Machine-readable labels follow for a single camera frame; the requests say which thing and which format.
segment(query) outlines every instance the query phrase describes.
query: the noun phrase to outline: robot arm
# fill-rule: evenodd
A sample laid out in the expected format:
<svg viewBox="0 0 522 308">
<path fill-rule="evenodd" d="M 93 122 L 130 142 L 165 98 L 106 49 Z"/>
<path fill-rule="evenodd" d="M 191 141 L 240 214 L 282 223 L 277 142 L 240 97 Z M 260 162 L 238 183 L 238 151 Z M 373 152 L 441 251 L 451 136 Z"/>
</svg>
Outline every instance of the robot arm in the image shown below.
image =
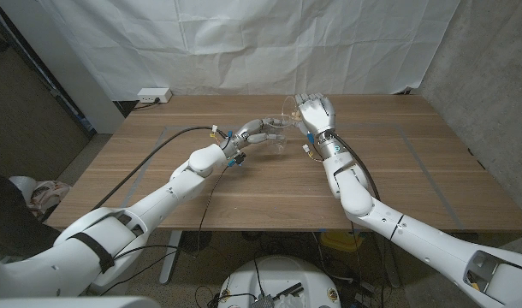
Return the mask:
<svg viewBox="0 0 522 308">
<path fill-rule="evenodd" d="M 220 146 L 210 145 L 191 154 L 168 183 L 124 208 L 99 208 L 66 228 L 54 246 L 25 261 L 0 264 L 0 298 L 77 296 L 88 285 L 105 286 L 114 281 L 140 255 L 131 252 L 144 246 L 151 232 L 177 205 L 196 198 L 216 167 L 228 161 L 241 163 L 240 150 L 268 135 L 266 122 L 247 123 L 240 134 L 226 138 Z"/>
<path fill-rule="evenodd" d="M 298 96 L 296 101 L 309 139 L 317 140 L 331 192 L 349 220 L 439 271 L 483 307 L 522 303 L 521 254 L 456 239 L 373 198 L 364 171 L 335 138 L 331 102 L 320 94 Z"/>
</svg>

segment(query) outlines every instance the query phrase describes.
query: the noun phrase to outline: clear plastic cup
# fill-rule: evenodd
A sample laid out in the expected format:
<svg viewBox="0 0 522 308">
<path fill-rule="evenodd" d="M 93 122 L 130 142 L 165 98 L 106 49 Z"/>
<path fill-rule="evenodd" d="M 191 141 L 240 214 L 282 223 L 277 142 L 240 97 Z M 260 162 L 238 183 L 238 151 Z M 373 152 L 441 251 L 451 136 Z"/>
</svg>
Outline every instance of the clear plastic cup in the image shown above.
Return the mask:
<svg viewBox="0 0 522 308">
<path fill-rule="evenodd" d="M 267 145 L 274 154 L 282 154 L 288 142 L 287 134 L 293 126 L 293 120 L 289 115 L 267 115 L 265 119 L 277 119 L 283 121 L 283 124 L 269 124 L 267 134 L 277 135 L 276 139 L 267 140 Z"/>
</svg>

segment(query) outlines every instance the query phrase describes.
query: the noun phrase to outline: electrical outlet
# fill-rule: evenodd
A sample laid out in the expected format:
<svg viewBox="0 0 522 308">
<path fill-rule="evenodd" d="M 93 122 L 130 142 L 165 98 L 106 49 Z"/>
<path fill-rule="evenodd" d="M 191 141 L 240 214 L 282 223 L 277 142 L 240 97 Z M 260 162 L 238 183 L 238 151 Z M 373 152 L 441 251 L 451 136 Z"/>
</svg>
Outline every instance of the electrical outlet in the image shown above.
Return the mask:
<svg viewBox="0 0 522 308">
<path fill-rule="evenodd" d="M 141 103 L 154 103 L 155 99 L 160 99 L 159 103 L 167 103 L 172 97 L 169 88 L 143 88 L 138 93 Z"/>
</svg>

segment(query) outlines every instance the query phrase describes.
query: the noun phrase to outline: table top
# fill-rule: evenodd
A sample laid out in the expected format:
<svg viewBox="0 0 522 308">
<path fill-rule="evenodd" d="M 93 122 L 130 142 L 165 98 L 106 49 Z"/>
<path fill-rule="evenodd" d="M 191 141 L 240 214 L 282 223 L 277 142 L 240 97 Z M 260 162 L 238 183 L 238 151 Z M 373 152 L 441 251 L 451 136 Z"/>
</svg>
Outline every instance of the table top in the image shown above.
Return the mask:
<svg viewBox="0 0 522 308">
<path fill-rule="evenodd" d="M 66 228 L 85 215 L 158 144 L 185 127 L 217 124 L 236 130 L 252 119 L 280 114 L 286 96 L 178 96 L 135 111 L 99 152 L 48 223 Z M 336 95 L 337 133 L 370 170 L 382 201 L 444 231 L 522 232 L 522 210 L 483 169 L 451 128 L 420 96 Z M 129 206 L 162 186 L 189 155 L 210 145 L 209 131 L 174 139 L 104 206 Z M 203 230 L 350 230 L 323 166 L 301 146 L 299 130 L 285 151 L 244 149 L 246 161 L 217 185 Z M 222 169 L 196 199 L 178 206 L 160 228 L 198 230 L 208 195 Z"/>
</svg>

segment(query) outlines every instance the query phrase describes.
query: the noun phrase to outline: wire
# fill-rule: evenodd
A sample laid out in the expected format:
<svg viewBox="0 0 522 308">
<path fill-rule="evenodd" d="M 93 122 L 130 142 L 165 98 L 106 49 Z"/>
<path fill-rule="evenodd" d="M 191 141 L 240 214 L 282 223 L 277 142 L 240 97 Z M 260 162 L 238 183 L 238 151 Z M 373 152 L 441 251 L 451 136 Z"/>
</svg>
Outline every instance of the wire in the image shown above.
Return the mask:
<svg viewBox="0 0 522 308">
<path fill-rule="evenodd" d="M 131 281 L 133 278 L 135 278 L 137 275 L 143 273 L 144 271 L 150 269 L 151 267 L 153 267 L 155 264 L 157 264 L 158 262 L 164 260 L 167 256 L 169 256 L 170 254 L 174 254 L 175 252 L 170 252 L 170 253 L 167 253 L 165 254 L 163 257 L 159 258 L 157 261 L 153 262 L 151 265 L 147 266 L 146 268 L 140 270 L 139 272 L 135 273 L 134 275 L 132 275 L 130 278 L 126 279 L 126 280 L 123 280 L 123 281 L 120 281 L 120 282 L 117 282 L 115 283 L 112 287 L 108 288 L 107 290 L 105 290 L 105 292 L 101 293 L 99 296 L 104 296 L 107 292 L 109 292 L 113 287 L 116 287 L 124 282 L 128 282 L 128 281 Z"/>
<path fill-rule="evenodd" d="M 360 159 L 358 154 L 356 154 L 356 152 L 345 142 L 345 140 L 343 140 L 341 137 L 339 137 L 339 135 L 337 135 L 337 133 L 335 133 L 332 130 L 328 130 L 328 132 L 335 139 L 337 139 L 339 142 L 341 142 L 341 144 L 345 146 L 347 151 L 350 152 L 350 154 L 354 157 L 354 159 L 356 159 L 356 161 L 358 162 L 358 165 L 360 166 L 360 168 L 362 168 L 362 170 L 364 170 L 365 177 L 367 177 L 367 180 L 370 182 L 371 189 L 373 189 L 373 194 L 375 195 L 375 198 L 377 200 L 381 201 L 381 197 L 379 196 L 379 191 L 377 190 L 377 186 L 375 185 L 375 181 L 373 181 L 373 178 L 371 177 L 370 170 L 368 170 L 368 168 L 366 168 L 366 166 L 364 165 L 364 162 L 362 162 L 362 160 Z"/>
<path fill-rule="evenodd" d="M 387 251 L 387 248 L 386 248 L 386 244 L 387 244 L 387 241 L 384 240 L 383 241 L 383 253 L 382 253 L 382 257 L 381 259 L 383 260 L 383 282 L 381 284 L 381 308 L 384 308 L 384 285 L 385 285 L 385 273 L 384 273 L 384 254 L 385 252 Z"/>
<path fill-rule="evenodd" d="M 172 246 L 172 245 L 146 245 L 146 246 L 141 246 L 141 247 L 136 247 L 136 248 L 134 248 L 134 249 L 130 249 L 130 250 L 127 251 L 127 252 L 123 252 L 123 253 L 121 253 L 121 254 L 115 256 L 113 259 L 114 259 L 114 260 L 117 260 L 117 259 L 119 259 L 119 258 L 122 258 L 122 257 L 126 256 L 126 255 L 129 254 L 129 253 L 136 252 L 136 251 L 138 251 L 138 250 L 142 250 L 142 249 L 146 249 L 146 248 L 154 248 L 154 247 L 174 248 L 174 249 L 176 249 L 176 250 L 181 251 L 181 248 L 180 248 L 180 247 Z"/>
<path fill-rule="evenodd" d="M 315 162 L 323 163 L 323 160 L 322 160 L 322 159 L 318 159 L 318 158 L 314 158 L 314 157 L 312 157 L 312 152 L 309 153 L 309 157 L 310 157 L 313 161 L 315 161 Z"/>
<path fill-rule="evenodd" d="M 362 294 L 362 305 L 364 304 L 364 289 L 362 288 L 362 265 L 360 264 L 360 255 L 358 252 L 358 242 L 356 241 L 356 232 L 354 231 L 354 222 L 350 222 L 353 227 L 354 245 L 356 246 L 356 261 L 358 262 L 358 271 L 360 272 L 360 293 Z"/>
<path fill-rule="evenodd" d="M 252 296 L 254 300 L 258 300 L 258 298 L 255 297 L 255 295 L 253 295 L 251 293 L 240 293 L 240 294 L 233 294 L 233 295 L 224 295 L 224 296 L 219 296 L 219 297 L 216 296 L 208 302 L 208 308 L 217 308 L 217 304 L 219 304 L 219 301 L 221 299 L 228 299 L 228 298 L 235 297 L 235 296 L 246 296 L 246 295 Z"/>
<path fill-rule="evenodd" d="M 318 242 L 318 238 L 316 237 L 316 234 L 314 232 L 311 232 L 312 233 L 312 237 L 314 237 L 314 240 L 316 241 L 316 244 L 318 246 L 318 252 L 320 253 L 320 263 L 322 264 L 322 270 L 324 271 L 324 273 L 326 273 L 328 276 L 332 277 L 332 278 L 335 278 L 337 280 L 342 280 L 342 281 L 347 281 L 347 282 L 353 282 L 355 281 L 355 279 L 353 278 L 346 278 L 346 277 L 340 277 L 338 275 L 332 275 L 328 272 L 328 270 L 326 269 L 326 266 L 325 264 L 323 263 L 323 254 L 322 254 L 322 247 L 320 246 L 320 243 Z"/>
<path fill-rule="evenodd" d="M 213 296 L 213 292 L 210 290 L 209 287 L 207 287 L 207 286 L 199 286 L 199 287 L 197 287 L 196 290 L 194 291 L 194 301 L 196 302 L 196 306 L 197 306 L 198 308 L 202 308 L 202 306 L 200 306 L 200 304 L 199 304 L 199 299 L 197 299 L 197 293 L 198 293 L 198 291 L 199 291 L 199 289 L 200 289 L 201 287 L 205 287 L 208 291 L 210 291 L 211 299 L 214 298 L 214 296 Z"/>
<path fill-rule="evenodd" d="M 146 105 L 143 105 L 143 106 L 140 106 L 140 107 L 135 107 L 132 109 L 132 111 L 136 111 L 136 110 L 141 110 L 141 109 L 144 109 L 144 108 L 148 108 L 148 107 L 151 107 L 151 106 L 154 106 L 156 104 L 159 104 L 160 103 L 160 98 L 155 98 L 155 101 L 152 102 L 152 103 L 148 103 Z"/>
<path fill-rule="evenodd" d="M 264 297 L 263 287 L 261 287 L 261 278 L 259 278 L 258 262 L 255 259 L 255 256 L 256 256 L 257 252 L 253 253 L 253 264 L 255 264 L 255 272 L 258 274 L 258 283 L 259 283 L 259 289 L 261 290 L 261 296 Z"/>
<path fill-rule="evenodd" d="M 149 155 L 147 155 L 147 157 L 145 157 L 145 159 L 139 163 L 139 165 L 137 167 L 135 167 L 125 178 L 124 180 L 122 180 L 120 183 L 118 183 L 115 188 L 113 188 L 103 199 L 101 199 L 101 201 L 99 201 L 96 206 L 94 206 L 92 210 L 96 210 L 98 209 L 99 207 L 101 207 L 101 205 L 103 205 L 105 203 L 105 201 L 107 201 L 110 196 L 112 196 L 122 185 L 124 185 L 124 183 L 126 183 L 126 181 L 128 181 L 138 170 L 139 168 L 141 168 L 141 166 L 143 166 L 153 155 L 155 155 L 158 150 L 162 149 L 165 145 L 167 145 L 171 140 L 173 140 L 175 137 L 181 135 L 182 133 L 186 133 L 186 132 L 190 132 L 192 130 L 197 130 L 197 129 L 209 129 L 211 130 L 211 127 L 189 127 L 189 128 L 185 128 L 183 130 L 181 130 L 179 133 L 176 133 L 175 135 L 171 136 L 170 138 L 166 139 L 161 145 L 159 145 L 157 148 L 155 148 Z M 224 138 L 227 137 L 227 135 L 225 135 L 225 133 L 219 129 L 217 129 L 217 132 L 219 134 L 221 134 Z"/>
<path fill-rule="evenodd" d="M 202 222 L 204 222 L 204 218 L 206 217 L 206 212 L 208 211 L 208 207 L 210 206 L 211 197 L 213 196 L 213 192 L 216 190 L 217 183 L 219 183 L 219 180 L 221 180 L 221 178 L 223 177 L 223 174 L 225 173 L 225 171 L 227 171 L 227 169 L 228 169 L 228 165 L 227 165 L 227 167 L 225 167 L 223 172 L 217 178 L 216 184 L 214 184 L 213 188 L 211 189 L 210 197 L 208 197 L 208 203 L 206 203 L 206 208 L 204 209 L 204 214 L 202 215 L 202 219 L 200 220 L 199 237 L 197 240 L 197 248 L 196 248 L 196 257 L 200 254 L 200 230 L 202 230 Z"/>
<path fill-rule="evenodd" d="M 358 154 L 356 154 L 356 152 L 347 144 L 347 142 L 345 142 L 345 140 L 343 140 L 341 137 L 339 137 L 339 135 L 337 135 L 337 133 L 335 133 L 332 130 L 329 130 L 328 132 L 335 139 L 337 139 L 339 142 L 341 142 L 341 144 L 345 146 L 347 151 L 349 151 L 351 153 L 351 155 L 354 157 L 354 159 L 356 159 L 356 161 L 358 162 L 358 165 L 360 166 L 360 168 L 362 168 L 362 170 L 364 170 L 364 173 L 365 173 L 365 176 L 367 177 L 367 180 L 370 182 L 371 189 L 373 189 L 373 194 L 375 195 L 375 198 L 377 200 L 381 201 L 381 196 L 379 195 L 379 191 L 377 190 L 377 186 L 375 185 L 375 181 L 371 177 L 370 170 L 368 170 L 368 168 L 365 166 L 364 162 L 362 162 L 362 159 L 360 159 Z M 353 236 L 354 236 L 354 243 L 356 244 L 356 236 L 354 235 L 354 224 L 353 224 Z M 385 241 L 384 241 L 383 242 L 383 253 L 382 253 L 383 278 L 384 278 L 384 254 L 385 254 L 385 252 L 386 252 L 386 249 L 385 249 Z M 357 253 L 356 257 L 358 258 L 358 266 L 360 267 L 359 256 L 358 256 L 358 249 L 357 249 L 356 253 Z M 383 279 L 383 285 L 382 285 L 382 288 L 381 288 L 381 307 L 382 308 L 384 307 L 384 285 L 385 285 L 385 281 Z"/>
</svg>

